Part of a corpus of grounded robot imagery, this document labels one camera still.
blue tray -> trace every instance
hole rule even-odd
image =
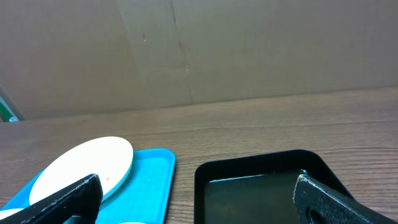
[[[96,223],[163,223],[174,174],[175,156],[168,149],[134,151],[126,180],[99,209]],[[26,208],[37,174],[2,210]]]

white dish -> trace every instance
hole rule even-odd
[[[12,208],[12,209],[0,211],[0,220],[5,219],[8,216],[11,216],[21,210],[23,210],[23,208]]]
[[[80,144],[41,173],[30,191],[29,203],[33,205],[89,174],[98,174],[105,200],[127,177],[132,155],[130,143],[119,137],[103,137]]]

green object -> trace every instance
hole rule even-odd
[[[0,116],[5,122],[19,121],[19,119],[14,115],[11,109],[5,105],[5,102],[0,98]]]

brown table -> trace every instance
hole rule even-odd
[[[175,153],[167,223],[192,223],[200,164],[288,149],[318,153],[359,202],[398,220],[398,88],[1,123],[0,207],[65,151],[101,136]]]

wooden table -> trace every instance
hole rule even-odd
[[[202,163],[288,149],[321,155],[354,197],[398,220],[398,88],[0,124],[0,206],[72,147],[121,136],[177,156],[167,223],[192,223]]]

